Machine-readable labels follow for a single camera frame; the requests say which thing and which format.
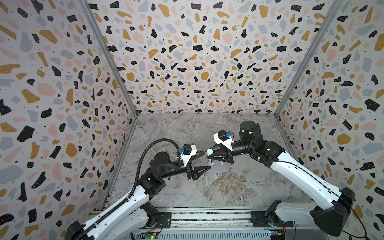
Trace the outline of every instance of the wire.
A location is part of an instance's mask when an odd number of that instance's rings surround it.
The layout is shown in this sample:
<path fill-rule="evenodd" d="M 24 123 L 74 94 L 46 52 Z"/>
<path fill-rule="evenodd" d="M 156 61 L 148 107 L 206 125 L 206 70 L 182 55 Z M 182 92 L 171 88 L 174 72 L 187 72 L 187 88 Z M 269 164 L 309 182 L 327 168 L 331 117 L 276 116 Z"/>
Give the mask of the wire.
<path fill-rule="evenodd" d="M 141 169 L 141 164 L 143 162 L 143 159 L 145 157 L 145 155 L 147 154 L 148 150 L 153 146 L 155 145 L 156 143 L 159 143 L 159 142 L 170 142 L 172 143 L 176 149 L 177 149 L 177 156 L 179 157 L 180 156 L 180 152 L 179 152 L 179 146 L 177 145 L 176 142 L 174 142 L 173 140 L 171 139 L 168 139 L 168 138 L 160 138 L 160 139 L 157 139 L 155 141 L 153 141 L 152 143 L 150 143 L 145 149 L 144 149 L 144 152 L 141 154 L 141 157 L 139 159 L 139 163 L 137 164 L 137 170 L 136 170 L 136 176 L 135 176 L 135 181 L 133 183 L 133 187 L 132 187 L 132 190 L 131 192 L 129 193 L 128 197 L 123 199 L 121 202 L 119 202 L 116 206 L 114 206 L 111 210 L 109 210 L 106 214 L 104 214 L 103 216 L 101 216 L 95 223 L 93 223 L 92 225 L 90 225 L 87 229 L 85 229 L 83 232 L 81 232 L 79 235 L 77 235 L 77 237 L 74 239 L 74 240 L 79 240 L 81 239 L 85 234 L 87 234 L 90 230 L 92 230 L 93 228 L 96 228 L 96 226 L 101 223 L 106 217 L 108 217 L 111 213 L 113 213 L 114 211 L 116 211 L 119 207 L 121 207 L 124 203 L 128 202 L 129 199 L 131 198 L 131 196 L 133 195 L 133 193 L 135 192 L 136 190 L 136 187 L 137 187 L 137 181 L 139 180 L 139 176 L 140 176 L 140 169 Z"/>
<path fill-rule="evenodd" d="M 343 201 L 345 202 L 345 204 L 347 204 L 347 206 L 353 211 L 353 213 L 355 214 L 355 216 L 358 218 L 358 220 L 359 220 L 359 222 L 360 222 L 362 228 L 364 229 L 364 236 L 362 236 L 362 237 L 358 237 L 358 236 L 354 236 L 354 235 L 352 235 L 352 234 L 350 234 L 350 233 L 347 233 L 347 232 L 344 231 L 344 230 L 342 230 L 342 231 L 343 231 L 344 233 L 346 233 L 346 234 L 352 236 L 352 237 L 355 237 L 355 238 L 365 238 L 365 237 L 367 237 L 367 230 L 366 230 L 364 224 L 362 223 L 362 221 L 360 220 L 359 216 L 356 214 L 355 210 L 353 210 L 352 206 L 351 206 L 349 203 L 347 203 L 344 199 L 340 198 L 339 195 L 337 195 L 336 193 L 334 193 L 333 191 L 331 191 L 327 186 L 325 186 L 322 182 L 320 182 L 317 178 L 315 178 L 314 176 L 312 176 L 310 173 L 308 173 L 307 171 L 305 171 L 304 169 L 302 169 L 300 166 L 298 166 L 298 165 L 296 165 L 296 164 L 293 164 L 293 163 L 291 163 L 291 162 L 286 162 L 286 161 L 276 161 L 276 162 L 285 162 L 285 163 L 289 163 L 289 164 L 294 165 L 295 167 L 301 169 L 303 172 L 307 173 L 307 174 L 308 174 L 309 176 L 311 176 L 313 179 L 315 179 L 316 181 L 318 181 L 318 182 L 319 182 L 321 185 L 323 185 L 323 187 L 325 187 L 330 193 L 333 193 L 333 194 L 336 195 L 339 199 L 343 200 Z"/>
<path fill-rule="evenodd" d="M 295 235 L 293 236 L 292 240 L 295 240 L 295 238 L 296 238 L 296 222 L 293 222 L 293 224 L 295 225 Z"/>

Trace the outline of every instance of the metal corner post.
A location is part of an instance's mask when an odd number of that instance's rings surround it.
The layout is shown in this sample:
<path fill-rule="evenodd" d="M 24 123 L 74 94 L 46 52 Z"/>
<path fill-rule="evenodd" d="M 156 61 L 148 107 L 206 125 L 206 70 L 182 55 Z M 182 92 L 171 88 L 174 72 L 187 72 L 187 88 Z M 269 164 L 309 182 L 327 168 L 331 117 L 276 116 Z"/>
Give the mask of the metal corner post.
<path fill-rule="evenodd" d="M 308 63 L 311 61 L 311 59 L 312 59 L 315 51 L 317 50 L 317 48 L 320 46 L 321 40 L 323 39 L 324 35 L 328 31 L 328 29 L 331 26 L 333 20 L 335 19 L 337 13 L 339 12 L 339 9 L 341 8 L 341 5 L 344 2 L 345 1 L 343 1 L 343 0 L 334 0 L 333 3 L 331 4 L 331 6 L 330 6 L 330 8 L 328 10 L 328 13 L 326 15 L 326 18 L 323 21 L 323 23 L 322 23 L 322 25 L 321 25 L 321 27 L 319 29 L 319 32 L 315 36 L 315 39 L 313 40 L 313 43 L 309 47 L 308 52 L 304 56 L 304 59 L 303 59 L 301 65 L 299 66 L 298 70 L 296 71 L 296 73 L 295 73 L 295 75 L 294 75 L 294 77 L 292 79 L 292 82 L 289 84 L 288 89 L 285 91 L 283 99 L 280 101 L 280 104 L 279 104 L 279 106 L 277 107 L 277 109 L 276 109 L 276 111 L 274 113 L 275 117 L 280 115 L 281 111 L 284 108 L 285 103 L 289 99 L 290 94 L 292 93 L 292 91 L 294 90 L 295 86 L 299 82 L 300 77 L 302 76 L 303 72 L 305 71 L 305 68 L 307 67 Z"/>
<path fill-rule="evenodd" d="M 112 56 L 109 54 L 109 50 L 107 47 L 107 44 L 104 42 L 103 35 L 101 34 L 100 28 L 98 27 L 98 24 L 96 23 L 96 19 L 93 17 L 91 8 L 89 7 L 87 0 L 78 0 L 78 3 L 80 5 L 80 8 L 84 14 L 85 19 L 87 20 L 89 24 L 89 28 L 93 32 L 93 35 L 95 36 L 95 39 L 100 47 L 100 50 L 102 54 L 104 55 L 107 64 L 110 66 L 113 77 L 116 79 L 116 82 L 121 90 L 121 94 L 123 95 L 125 101 L 128 104 L 128 107 L 132 114 L 134 115 L 135 119 L 137 118 L 137 111 L 131 101 L 131 98 L 129 97 L 129 94 L 127 92 L 127 89 L 125 88 L 124 83 L 121 80 L 121 76 L 117 70 L 117 67 L 115 65 L 115 62 L 112 59 Z"/>

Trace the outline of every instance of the speckled wall panel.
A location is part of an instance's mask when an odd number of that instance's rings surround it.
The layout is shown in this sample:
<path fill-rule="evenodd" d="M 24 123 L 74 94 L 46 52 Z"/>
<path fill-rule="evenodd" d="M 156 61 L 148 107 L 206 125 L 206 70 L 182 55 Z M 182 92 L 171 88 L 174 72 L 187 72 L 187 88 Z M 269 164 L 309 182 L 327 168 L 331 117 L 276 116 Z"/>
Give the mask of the speckled wall panel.
<path fill-rule="evenodd" d="M 90 0 L 138 112 L 274 112 L 332 0 Z"/>
<path fill-rule="evenodd" d="M 130 113 L 76 2 L 0 7 L 0 238 L 63 239 L 103 204 Z"/>
<path fill-rule="evenodd" d="M 354 190 L 370 239 L 384 236 L 383 4 L 345 1 L 278 117 L 304 166 Z M 364 235 L 352 215 L 344 229 Z"/>

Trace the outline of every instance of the pink speck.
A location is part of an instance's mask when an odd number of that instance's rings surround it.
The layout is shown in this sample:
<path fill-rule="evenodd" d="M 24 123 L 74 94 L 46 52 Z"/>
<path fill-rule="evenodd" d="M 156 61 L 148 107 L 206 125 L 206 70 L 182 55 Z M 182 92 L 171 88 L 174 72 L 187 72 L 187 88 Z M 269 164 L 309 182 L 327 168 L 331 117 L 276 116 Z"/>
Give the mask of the pink speck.
<path fill-rule="evenodd" d="M 139 33 L 134 33 L 132 38 L 139 44 L 144 44 L 144 37 Z"/>
<path fill-rule="evenodd" d="M 61 181 L 63 179 L 63 176 L 61 175 L 61 167 L 60 163 L 55 163 L 52 169 L 52 177 L 54 179 L 57 179 L 57 181 Z"/>
<path fill-rule="evenodd" d="M 31 60 L 31 61 L 36 60 L 35 54 L 34 53 L 28 54 L 28 59 Z"/>
<path fill-rule="evenodd" d="M 55 94 L 55 90 L 49 83 L 39 83 L 37 85 L 37 92 L 43 96 L 53 96 Z"/>
<path fill-rule="evenodd" d="M 330 119 L 325 123 L 325 126 L 337 127 L 339 123 L 335 119 Z"/>
<path fill-rule="evenodd" d="M 13 118 L 13 122 L 24 122 L 26 121 L 25 118 Z"/>
<path fill-rule="evenodd" d="M 52 137 L 57 137 L 57 127 L 55 124 L 50 124 L 49 125 L 49 128 L 48 128 L 48 133 L 52 136 Z"/>
<path fill-rule="evenodd" d="M 48 158 L 48 155 L 49 155 L 49 150 L 44 148 L 43 149 L 43 159 L 46 160 Z"/>
<path fill-rule="evenodd" d="M 379 59 L 379 60 L 376 62 L 376 66 L 378 66 L 378 67 L 382 67 L 382 66 L 384 66 L 384 60 L 383 60 L 383 59 Z"/>
<path fill-rule="evenodd" d="M 353 144 L 357 146 L 359 145 L 360 142 L 361 142 L 361 138 L 355 135 L 353 138 Z"/>
<path fill-rule="evenodd" d="M 336 51 L 335 49 L 331 49 L 327 52 L 327 61 L 330 63 L 334 58 L 336 57 Z"/>
<path fill-rule="evenodd" d="M 52 166 L 52 164 L 50 164 L 50 163 L 42 163 L 42 164 L 41 164 L 41 167 L 42 167 L 43 169 L 45 169 L 45 170 L 50 169 L 51 166 Z"/>
<path fill-rule="evenodd" d="M 232 42 L 232 34 L 230 34 L 229 32 L 226 32 L 225 34 L 223 34 L 223 40 L 226 44 L 230 44 Z"/>
<path fill-rule="evenodd" d="M 175 17 L 177 16 L 177 12 L 176 12 L 176 8 L 175 6 L 173 6 L 170 11 L 173 13 L 173 15 L 175 15 Z"/>
<path fill-rule="evenodd" d="M 15 148 L 14 150 L 12 150 L 12 152 L 10 152 L 10 154 L 8 154 L 4 159 L 3 161 L 4 162 L 7 162 L 7 163 L 10 163 L 14 157 L 20 152 L 22 148 L 21 147 L 17 147 Z"/>

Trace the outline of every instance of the gray speck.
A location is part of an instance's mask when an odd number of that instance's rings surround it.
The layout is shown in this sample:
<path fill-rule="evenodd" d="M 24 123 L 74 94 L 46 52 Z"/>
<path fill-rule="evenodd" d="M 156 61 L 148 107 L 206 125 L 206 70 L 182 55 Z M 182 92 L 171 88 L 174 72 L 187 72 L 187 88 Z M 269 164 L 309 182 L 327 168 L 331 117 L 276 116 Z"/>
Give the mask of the gray speck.
<path fill-rule="evenodd" d="M 362 95 L 363 95 L 364 97 L 371 96 L 372 93 L 373 93 L 373 90 L 371 90 L 371 89 L 364 89 L 364 90 L 362 91 Z"/>
<path fill-rule="evenodd" d="M 115 22 L 116 23 L 122 23 L 123 21 L 120 19 L 120 18 L 118 18 L 118 17 L 115 17 L 113 20 L 115 20 Z"/>
<path fill-rule="evenodd" d="M 259 25 L 259 26 L 258 26 L 258 29 L 260 30 L 260 33 L 261 33 L 261 34 L 266 34 L 266 33 L 268 33 L 268 31 L 266 30 L 265 25 Z"/>
<path fill-rule="evenodd" d="M 63 102 L 64 102 L 64 101 L 61 100 L 61 99 L 59 99 L 59 98 L 55 98 L 55 99 L 52 101 L 53 104 L 58 104 L 58 105 L 62 105 Z"/>
<path fill-rule="evenodd" d="M 125 46 L 124 43 L 121 40 L 119 40 L 119 48 L 123 48 L 124 46 Z"/>
<path fill-rule="evenodd" d="M 142 46 L 137 47 L 142 53 L 145 53 L 145 49 Z"/>
<path fill-rule="evenodd" d="M 163 28 L 160 25 L 157 25 L 156 23 L 155 23 L 155 27 L 157 28 L 158 31 L 162 31 L 163 30 Z"/>
<path fill-rule="evenodd" d="M 56 87 L 57 87 L 60 91 L 63 91 L 63 84 L 61 83 L 61 81 L 57 81 L 57 83 L 56 83 Z"/>
<path fill-rule="evenodd" d="M 257 60 L 262 60 L 263 57 L 264 57 L 264 53 L 262 51 L 258 51 L 258 52 L 255 53 L 255 58 Z"/>
<path fill-rule="evenodd" d="M 72 34 L 72 37 L 76 43 L 80 43 L 84 46 L 84 43 L 80 40 L 80 37 L 78 35 Z"/>
<path fill-rule="evenodd" d="M 51 229 L 48 233 L 48 240 L 56 240 L 57 232 L 54 229 Z"/>
<path fill-rule="evenodd" d="M 364 58 L 363 64 L 362 64 L 362 69 L 366 72 L 369 72 L 371 69 L 371 64 L 372 64 L 372 60 L 370 58 Z"/>
<path fill-rule="evenodd" d="M 216 71 L 221 71 L 223 68 L 224 61 L 220 60 L 216 65 Z"/>
<path fill-rule="evenodd" d="M 20 217 L 24 217 L 25 216 L 25 211 L 26 211 L 26 206 L 22 206 L 21 208 L 20 208 L 20 210 L 18 211 L 18 215 L 20 216 Z"/>
<path fill-rule="evenodd" d="M 11 87 L 11 83 L 13 83 L 14 80 L 13 79 L 0 79 L 0 86 L 4 86 L 4 87 Z"/>
<path fill-rule="evenodd" d="M 347 10 L 348 8 L 348 5 L 351 3 L 351 1 L 348 1 L 346 4 L 344 4 L 344 6 L 341 7 L 341 12 L 345 12 L 345 10 Z"/>
<path fill-rule="evenodd" d="M 148 1 L 145 0 L 137 9 L 141 13 L 145 13 L 146 11 L 148 11 Z"/>
<path fill-rule="evenodd" d="M 26 53 L 28 51 L 30 51 L 32 49 L 33 45 L 32 45 L 32 42 L 31 40 L 29 40 L 28 38 L 28 34 L 27 33 L 22 33 L 22 40 L 20 42 L 20 49 Z"/>
<path fill-rule="evenodd" d="M 297 46 L 297 41 L 295 40 L 292 45 L 289 46 L 290 49 L 294 48 Z"/>
<path fill-rule="evenodd" d="M 12 102 L 14 103 L 18 103 L 20 102 L 20 98 L 18 96 L 13 96 L 13 98 L 11 98 Z"/>
<path fill-rule="evenodd" d="M 15 228 L 16 228 L 16 229 L 19 229 L 19 228 L 21 228 L 23 225 L 24 225 L 24 220 L 22 220 L 21 222 L 19 222 L 18 224 L 16 224 L 16 225 L 15 225 Z"/>
<path fill-rule="evenodd" d="M 365 154 L 369 155 L 374 152 L 378 152 L 384 149 L 383 145 L 381 143 L 372 143 L 369 142 L 367 145 L 362 147 Z"/>
<path fill-rule="evenodd" d="M 359 50 L 357 50 L 357 51 L 355 52 L 355 55 L 353 56 L 353 60 L 354 60 L 354 61 L 358 61 L 358 60 L 360 60 Z"/>
<path fill-rule="evenodd" d="M 93 182 L 89 182 L 89 183 L 87 183 L 87 185 L 85 185 L 85 187 L 86 187 L 87 189 L 90 189 L 93 185 L 95 185 L 95 183 L 93 183 Z"/>
<path fill-rule="evenodd" d="M 59 209 L 62 209 L 63 207 L 65 207 L 65 201 L 59 203 Z"/>
<path fill-rule="evenodd" d="M 67 3 L 67 6 L 68 6 L 68 9 L 73 9 L 73 8 L 74 8 L 74 3 L 73 3 L 73 1 L 69 1 L 69 2 Z"/>
<path fill-rule="evenodd" d="M 140 71 L 145 71 L 145 63 L 144 63 L 144 61 L 140 61 L 138 67 L 139 67 Z"/>
<path fill-rule="evenodd" d="M 285 20 L 284 20 L 284 19 L 281 20 L 279 26 L 281 27 L 281 30 L 282 30 L 282 31 L 285 31 L 285 26 L 286 26 L 286 25 L 287 25 L 287 23 L 285 22 Z"/>
<path fill-rule="evenodd" d="M 27 113 L 29 114 L 29 117 L 31 118 L 31 122 L 37 122 L 37 118 L 39 116 L 38 112 L 27 110 Z"/>
<path fill-rule="evenodd" d="M 189 28 L 190 28 L 191 30 L 193 30 L 193 22 L 192 22 L 189 18 L 187 18 L 187 19 L 185 20 L 185 24 L 186 24 L 187 26 L 189 26 Z"/>
<path fill-rule="evenodd" d="M 172 24 L 166 24 L 165 27 L 170 33 L 176 33 L 176 29 L 172 26 Z"/>
<path fill-rule="evenodd" d="M 93 78 L 91 75 L 85 75 L 84 82 L 86 84 L 92 85 L 94 83 Z"/>
<path fill-rule="evenodd" d="M 183 54 L 177 50 L 173 52 L 173 56 L 178 60 L 183 59 Z"/>
<path fill-rule="evenodd" d="M 358 28 L 356 30 L 356 33 L 358 35 L 365 35 L 367 34 L 375 25 L 374 24 L 371 24 L 371 25 L 368 25 L 368 26 L 364 26 L 364 27 L 361 27 L 361 28 Z"/>
<path fill-rule="evenodd" d="M 0 149 L 7 150 L 13 146 L 13 139 L 10 137 L 2 137 L 0 140 Z"/>
<path fill-rule="evenodd" d="M 41 26 L 47 25 L 46 21 L 42 17 L 40 17 L 40 15 L 37 16 L 36 22 L 38 22 Z"/>
<path fill-rule="evenodd" d="M 56 183 L 50 183 L 48 184 L 45 188 L 40 190 L 38 193 L 43 193 L 43 192 L 52 192 L 55 190 Z"/>
<path fill-rule="evenodd" d="M 52 62 L 56 63 L 57 65 L 60 65 L 61 64 L 61 59 L 60 58 L 57 58 L 57 57 L 54 57 L 54 58 L 49 58 Z"/>
<path fill-rule="evenodd" d="M 66 119 L 67 119 L 68 127 L 72 129 L 72 131 L 75 131 L 78 127 L 76 121 L 73 119 L 71 115 L 68 115 Z"/>
<path fill-rule="evenodd" d="M 212 45 L 212 43 L 211 43 L 211 39 L 208 39 L 208 42 L 207 42 L 207 44 L 205 45 L 205 47 L 208 48 L 208 47 L 211 46 L 211 45 Z"/>
<path fill-rule="evenodd" d="M 249 1 L 243 6 L 239 7 L 239 13 L 245 13 L 246 11 L 248 11 L 250 5 L 251 5 L 251 2 Z"/>

